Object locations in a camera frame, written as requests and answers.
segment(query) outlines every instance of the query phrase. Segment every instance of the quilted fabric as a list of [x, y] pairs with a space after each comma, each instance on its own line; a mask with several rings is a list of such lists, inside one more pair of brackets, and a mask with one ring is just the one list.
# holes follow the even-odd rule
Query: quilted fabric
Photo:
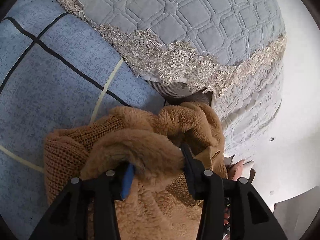
[[190, 41], [220, 64], [247, 59], [285, 33], [276, 0], [79, 0], [95, 24], [150, 28], [164, 44]]

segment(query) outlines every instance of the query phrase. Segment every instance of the black stripe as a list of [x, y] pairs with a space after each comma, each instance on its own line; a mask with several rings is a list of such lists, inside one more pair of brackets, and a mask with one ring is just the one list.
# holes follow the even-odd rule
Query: black stripe
[[123, 104], [124, 106], [130, 106], [126, 102], [124, 102], [120, 97], [112, 93], [110, 90], [107, 90], [106, 94], [112, 96], [115, 100], [118, 100], [119, 103]]
[[[53, 51], [52, 49], [50, 49], [49, 47], [47, 47], [40, 39], [39, 37], [41, 37], [43, 35], [43, 33], [41, 32], [38, 37], [34, 36], [33, 34], [31, 34], [30, 32], [24, 30], [19, 23], [17, 23], [17, 21], [15, 19], [13, 19], [12, 17], [6, 17], [4, 20], [9, 20], [13, 23], [13, 25], [17, 28], [17, 30], [19, 32], [21, 32], [23, 35], [31, 38], [33, 40], [33, 43], [37, 43], [38, 45], [41, 46], [42, 49], [44, 49], [46, 52], [48, 52], [49, 54], [51, 54], [52, 56], [56, 57], [57, 59], [59, 59], [61, 62], [63, 62], [67, 67], [69, 67], [70, 69], [72, 69], [75, 73], [77, 73], [79, 76], [83, 77], [85, 80], [87, 80], [88, 82], [90, 82], [92, 85], [96, 86], [98, 89], [103, 90], [103, 86], [100, 85], [98, 82], [96, 82], [95, 80], [93, 80], [92, 78], [88, 77], [86, 74], [84, 74], [83, 72], [81, 72], [80, 70], [78, 70], [76, 67], [74, 67], [70, 62], [68, 62], [67, 60], [65, 60], [60, 54], [56, 53], [55, 51]], [[124, 106], [130, 106], [129, 104], [127, 104], [126, 102], [124, 102], [120, 97], [118, 97], [117, 95], [115, 95], [114, 93], [112, 93], [111, 91], [107, 90], [106, 92], [108, 95], [112, 96], [115, 100], [117, 100], [118, 102], [120, 102], [122, 105]]]
[[63, 14], [60, 14], [57, 18], [55, 18], [46, 28], [44, 28], [44, 30], [37, 36], [37, 39], [41, 38], [41, 36], [47, 31], [49, 30], [52, 25], [54, 25], [58, 20], [60, 20], [62, 17], [66, 16], [67, 14], [69, 14], [68, 12], [65, 12]]
[[[59, 19], [61, 19], [63, 16], [69, 14], [68, 12], [65, 12], [61, 15], [59, 15], [57, 18], [55, 18], [39, 35], [38, 38], [40, 38], [47, 30], [49, 30], [49, 28], [52, 27], [52, 25], [54, 25]], [[0, 95], [2, 90], [4, 89], [4, 86], [6, 85], [6, 83], [8, 82], [10, 76], [12, 75], [12, 73], [15, 71], [15, 69], [17, 68], [17, 66], [19, 65], [19, 63], [23, 60], [23, 58], [26, 56], [26, 54], [31, 50], [31, 48], [36, 44], [35, 41], [33, 41], [27, 48], [26, 50], [21, 54], [21, 56], [18, 58], [18, 60], [16, 61], [16, 63], [13, 65], [13, 67], [9, 70], [9, 72], [7, 73], [7, 75], [5, 76], [2, 84], [0, 85]]]
[[34, 36], [33, 34], [31, 34], [30, 32], [27, 32], [26, 30], [24, 30], [19, 23], [17, 23], [17, 21], [15, 19], [13, 19], [12, 17], [6, 17], [4, 18], [4, 20], [9, 20], [11, 21], [14, 26], [17, 28], [17, 30], [19, 32], [21, 32], [23, 35], [26, 35], [27, 37], [33, 39], [38, 45], [41, 46], [42, 49], [44, 49], [46, 52], [48, 52], [49, 54], [51, 54], [52, 56], [56, 57], [57, 59], [59, 59], [61, 62], [63, 62], [67, 67], [69, 67], [70, 69], [72, 69], [74, 72], [76, 72], [79, 76], [83, 77], [85, 80], [87, 80], [88, 82], [90, 82], [92, 85], [96, 86], [98, 89], [103, 90], [103, 86], [100, 85], [98, 82], [96, 82], [95, 80], [93, 80], [92, 78], [88, 77], [86, 74], [84, 74], [83, 72], [81, 72], [80, 70], [78, 70], [76, 67], [74, 67], [70, 62], [66, 61], [61, 55], [59, 55], [58, 53], [56, 53], [55, 51], [53, 51], [52, 49], [50, 49], [49, 47], [47, 47], [40, 39], [38, 39], [36, 36]]

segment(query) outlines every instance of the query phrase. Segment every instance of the brown plush blanket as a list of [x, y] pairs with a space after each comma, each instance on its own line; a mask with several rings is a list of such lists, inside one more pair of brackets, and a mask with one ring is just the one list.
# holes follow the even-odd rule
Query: brown plush blanket
[[92, 179], [119, 163], [136, 168], [129, 197], [116, 201], [121, 239], [195, 239], [201, 208], [188, 193], [181, 143], [223, 178], [220, 121], [203, 103], [166, 106], [158, 115], [116, 107], [90, 126], [56, 130], [44, 144], [49, 204], [74, 176]]

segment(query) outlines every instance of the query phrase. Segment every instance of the metal screw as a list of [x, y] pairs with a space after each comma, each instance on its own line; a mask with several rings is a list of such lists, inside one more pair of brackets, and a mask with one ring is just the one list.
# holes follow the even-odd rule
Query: metal screw
[[248, 183], [248, 180], [247, 180], [245, 177], [241, 177], [241, 178], [239, 179], [239, 182], [240, 182], [241, 184], [247, 184], [247, 183]]
[[114, 176], [115, 174], [116, 174], [116, 172], [113, 171], [113, 170], [109, 170], [109, 171], [106, 172], [106, 175], [107, 175], [108, 177], [112, 177], [112, 176]]
[[205, 176], [210, 177], [210, 176], [212, 176], [213, 172], [210, 171], [210, 170], [204, 170], [203, 174], [204, 174]]
[[80, 181], [80, 179], [77, 177], [71, 179], [72, 184], [77, 184], [79, 181]]

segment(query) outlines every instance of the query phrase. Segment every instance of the brown knit fabric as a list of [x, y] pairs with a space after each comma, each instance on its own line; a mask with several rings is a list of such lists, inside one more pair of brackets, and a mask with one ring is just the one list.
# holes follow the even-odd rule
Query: brown knit fabric
[[205, 167], [227, 178], [220, 121], [202, 103], [166, 106], [158, 115], [116, 107], [93, 125], [56, 130], [44, 146], [48, 202], [71, 177], [96, 178], [129, 161], [136, 168], [131, 192], [115, 203], [121, 238], [194, 239], [201, 208], [183, 181], [183, 142]]

